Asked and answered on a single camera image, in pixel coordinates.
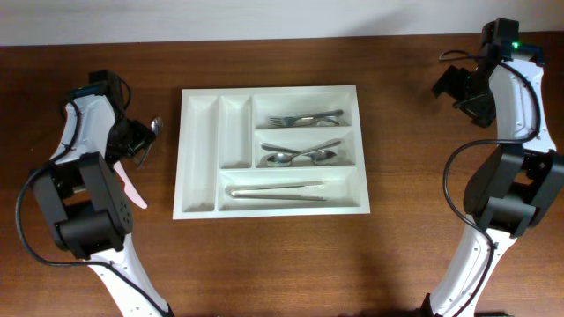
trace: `brown wooden surface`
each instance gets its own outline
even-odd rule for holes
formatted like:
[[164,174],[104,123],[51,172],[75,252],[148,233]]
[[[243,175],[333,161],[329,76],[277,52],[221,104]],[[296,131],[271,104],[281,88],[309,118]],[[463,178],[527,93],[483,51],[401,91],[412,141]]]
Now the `brown wooden surface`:
[[[552,138],[564,149],[563,33],[525,34],[546,53],[543,98]],[[441,280],[463,231],[442,196],[448,155],[495,136],[435,100],[444,50],[475,51],[478,35],[291,41],[227,41],[0,48],[0,314],[119,315],[91,270],[41,266],[14,228],[27,171],[55,150],[56,106],[87,73],[111,69],[131,85],[128,116],[165,129],[146,167],[130,178],[149,203],[134,207],[134,243],[159,293],[179,316],[338,316],[413,309]],[[182,88],[357,85],[371,214],[172,220]],[[492,147],[464,153],[452,170],[464,186]],[[559,316],[564,311],[564,195],[517,241],[493,274],[479,311]],[[24,226],[50,259],[56,249],[31,195]]]

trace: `metal tongs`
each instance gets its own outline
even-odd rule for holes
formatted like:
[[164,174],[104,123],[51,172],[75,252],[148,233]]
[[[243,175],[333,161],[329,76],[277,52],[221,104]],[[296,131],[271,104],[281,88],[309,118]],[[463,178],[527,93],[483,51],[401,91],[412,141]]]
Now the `metal tongs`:
[[302,183],[270,185],[270,186],[252,186],[245,188],[231,188],[227,193],[232,198],[255,198],[255,199],[283,199],[283,200],[305,200],[305,201],[325,201],[326,199],[319,196],[305,196],[305,195],[283,195],[283,194],[252,194],[249,192],[267,190],[267,189],[282,189],[282,188],[304,188],[309,186],[323,185],[322,181],[308,181]]

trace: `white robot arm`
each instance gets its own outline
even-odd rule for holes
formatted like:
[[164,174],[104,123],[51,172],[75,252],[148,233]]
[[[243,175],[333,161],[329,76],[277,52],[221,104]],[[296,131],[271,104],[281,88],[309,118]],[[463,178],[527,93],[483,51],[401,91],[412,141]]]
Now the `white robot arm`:
[[[434,88],[435,95],[447,92],[455,97],[458,100],[455,106],[461,107],[479,126],[489,125],[497,115],[499,139],[524,139],[535,131],[536,124],[539,126],[538,135],[528,142],[500,144],[471,178],[464,193],[466,218],[489,234],[496,248],[491,248],[482,232],[466,225],[446,276],[430,295],[427,294],[421,307],[422,316],[474,316],[479,295],[499,260],[526,228],[538,224],[564,185],[564,159],[556,153],[548,134],[540,97],[543,69],[538,60],[517,58],[520,44],[510,39],[511,34],[516,34],[516,28],[518,23],[501,18],[486,25],[482,33],[482,44],[485,44],[482,54],[490,59],[500,58],[522,74],[531,87],[513,72],[485,59],[473,73],[451,66]],[[509,51],[513,51],[513,58],[507,58],[507,50],[504,51],[507,46],[513,48]],[[461,95],[452,84],[457,78],[463,78],[458,83],[474,90]],[[479,82],[485,79],[486,88]],[[531,88],[536,96],[531,95]],[[464,104],[467,100],[473,104]],[[494,112],[487,108],[488,104],[494,104]],[[515,181],[520,172],[526,172],[532,183]],[[493,260],[485,272],[491,252],[494,252]],[[484,281],[479,287],[480,278]]]
[[[125,117],[121,86],[117,75],[101,71],[71,94],[54,164],[34,182],[33,192],[57,246],[85,260],[124,316],[174,316],[137,258],[130,204],[109,168],[125,182],[125,194],[146,208],[119,160],[148,151],[156,136]],[[85,190],[90,201],[63,201]]]

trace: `cutlery tray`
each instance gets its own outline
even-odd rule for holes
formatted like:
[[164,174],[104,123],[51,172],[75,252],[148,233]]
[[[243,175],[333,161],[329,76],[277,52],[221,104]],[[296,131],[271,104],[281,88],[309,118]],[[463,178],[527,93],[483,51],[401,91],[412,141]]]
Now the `cutlery tray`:
[[[275,128],[272,116],[342,109],[337,126]],[[299,156],[288,167],[268,167],[262,143],[296,151],[340,139],[338,162],[315,166]],[[322,181],[265,194],[322,196],[324,201],[234,199],[230,188]],[[182,91],[173,219],[369,213],[367,179],[354,85]]]

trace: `spoon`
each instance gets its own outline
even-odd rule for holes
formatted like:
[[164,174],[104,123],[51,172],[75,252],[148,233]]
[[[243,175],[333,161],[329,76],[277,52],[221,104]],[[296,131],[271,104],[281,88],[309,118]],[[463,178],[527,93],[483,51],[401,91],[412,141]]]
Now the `spoon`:
[[266,159],[266,165],[268,167],[287,167],[292,164],[292,160],[300,155],[308,156],[311,161],[317,166],[328,166],[335,164],[338,161],[338,155],[334,151],[315,151],[313,153],[301,153],[301,154],[285,154],[276,153],[270,155]]
[[[161,117],[155,117],[154,119],[152,119],[151,121],[151,131],[152,133],[155,134],[155,136],[158,136],[160,134],[160,132],[162,131],[162,118]],[[136,162],[137,163],[137,168],[141,168],[143,166],[143,163],[145,162],[145,159],[147,158],[147,154],[149,154],[149,150],[152,147],[152,144],[154,143],[154,141],[151,142],[151,144],[149,144],[149,146],[147,146],[147,148],[145,149],[145,151],[143,152],[143,156],[141,157],[141,159]]]
[[338,162],[338,156],[334,151],[321,150],[306,154],[317,166],[333,165]]
[[293,123],[292,127],[288,128],[296,128],[296,127],[308,127],[308,126],[316,126],[316,127],[334,127],[341,125],[340,122],[333,117],[323,117],[318,119],[313,119],[311,117],[308,118],[300,118]]
[[154,119],[152,119],[151,130],[152,130],[152,133],[155,134],[155,136],[158,136],[160,134],[160,132],[162,131],[162,118],[161,117],[155,117]]
[[[341,144],[341,140],[331,140],[324,144],[314,146],[312,148],[306,149],[301,152],[290,150],[290,152],[293,152],[292,155],[285,153],[272,154],[266,159],[266,165],[269,167],[287,167],[292,164],[293,159],[299,157],[300,155],[309,156],[315,165],[322,166],[322,165],[332,164],[337,161],[337,154],[332,151],[322,151],[322,150],[333,146],[337,146],[339,144]],[[265,150],[266,149],[288,150],[284,148],[279,148],[271,144],[263,144],[262,147]]]

